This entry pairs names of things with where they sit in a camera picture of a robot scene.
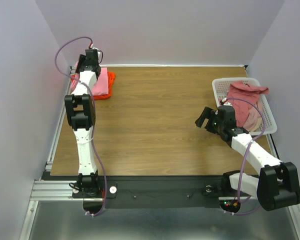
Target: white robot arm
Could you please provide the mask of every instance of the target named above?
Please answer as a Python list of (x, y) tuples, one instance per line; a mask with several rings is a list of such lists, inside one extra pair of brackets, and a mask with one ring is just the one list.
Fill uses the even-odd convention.
[[(208, 122), (205, 129), (220, 135), (232, 149), (245, 155), (248, 144), (253, 140), (243, 127), (237, 127), (235, 110), (231, 105), (222, 105), (218, 110), (205, 107), (195, 121), (197, 127)], [(297, 168), (291, 162), (282, 162), (264, 150), (257, 142), (250, 146), (246, 160), (258, 173), (258, 178), (243, 173), (240, 190), (258, 199), (267, 211), (300, 203), (300, 186)], [(237, 190), (240, 171), (223, 174), (221, 188), (225, 193)]]
[(71, 95), (64, 97), (65, 110), (68, 124), (75, 135), (79, 170), (78, 180), (73, 188), (81, 195), (96, 196), (100, 192), (98, 184), (98, 169), (93, 152), (93, 128), (96, 122), (96, 113), (92, 97), (85, 85), (93, 88), (101, 73), (99, 66), (99, 51), (96, 48), (85, 50), (85, 55), (80, 55), (76, 73), (80, 73), (80, 82)]

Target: gray wall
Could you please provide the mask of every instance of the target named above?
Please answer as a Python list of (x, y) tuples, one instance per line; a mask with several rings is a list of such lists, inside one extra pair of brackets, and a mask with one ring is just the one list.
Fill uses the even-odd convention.
[(0, 240), (19, 239), (48, 157), (66, 89), (57, 49), (35, 1), (0, 1)]
[[(245, 65), (284, 0), (36, 2), (59, 45), (91, 36), (103, 64)], [(83, 50), (72, 46), (70, 64)]]
[(279, 156), (296, 164), (300, 178), (300, 0), (284, 3), (256, 51), (248, 75), (269, 87)]

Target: pink towel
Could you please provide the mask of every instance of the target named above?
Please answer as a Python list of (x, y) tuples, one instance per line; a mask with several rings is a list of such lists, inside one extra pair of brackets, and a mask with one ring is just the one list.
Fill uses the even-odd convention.
[[(80, 79), (80, 74), (76, 73), (75, 78)], [(72, 81), (71, 83), (71, 91), (73, 92), (77, 86), (77, 81)], [(106, 67), (101, 68), (100, 76), (98, 80), (93, 85), (92, 94), (93, 96), (107, 95), (109, 93), (108, 86), (108, 69)]]
[[(258, 102), (260, 94), (268, 94), (269, 89), (266, 86), (254, 86), (244, 84), (242, 81), (231, 83), (227, 98), (240, 98), (252, 102), (254, 105)], [(235, 110), (236, 125), (243, 127), (250, 114), (252, 106), (244, 101), (229, 100)]]
[[(263, 112), (263, 106), (262, 106), (262, 102), (259, 99), (258, 102), (255, 104), (255, 106), (261, 111)], [(243, 127), (245, 129), (247, 129), (249, 132), (254, 132), (261, 124), (261, 121), (258, 120), (258, 118), (261, 118), (260, 114), (258, 113), (258, 111), (252, 107), (249, 110), (249, 115), (243, 125)]]

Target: wooden table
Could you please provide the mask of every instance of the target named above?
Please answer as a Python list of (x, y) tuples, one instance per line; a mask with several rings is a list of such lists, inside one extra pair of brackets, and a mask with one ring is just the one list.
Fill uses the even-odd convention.
[[(243, 67), (112, 67), (108, 71), (116, 74), (113, 94), (96, 101), (94, 133), (107, 175), (222, 175), (240, 169), (243, 157), (218, 135), (196, 127), (195, 120), (205, 106), (216, 108), (212, 81), (246, 77)], [(265, 136), (258, 142), (270, 152)], [(75, 136), (65, 117), (51, 175), (76, 176), (78, 168)], [(256, 173), (250, 164), (245, 170)]]

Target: white plastic basket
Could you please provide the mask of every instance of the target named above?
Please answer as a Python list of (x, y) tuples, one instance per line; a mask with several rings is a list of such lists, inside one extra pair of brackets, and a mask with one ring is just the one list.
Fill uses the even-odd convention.
[[(258, 80), (249, 77), (225, 77), (215, 79), (212, 81), (212, 88), (217, 107), (220, 106), (219, 99), (224, 99), (227, 96), (230, 84), (236, 81), (243, 81), (244, 84), (253, 84), (255, 86), (260, 86)], [(260, 100), (262, 102), (263, 116), (266, 124), (264, 135), (273, 134), (277, 131), (277, 124), (275, 122), (274, 116), (272, 115), (268, 101), (264, 94), (260, 95)], [(259, 135), (261, 133), (262, 128), (263, 123), (261, 123), (260, 127), (257, 130), (250, 132), (250, 135)]]

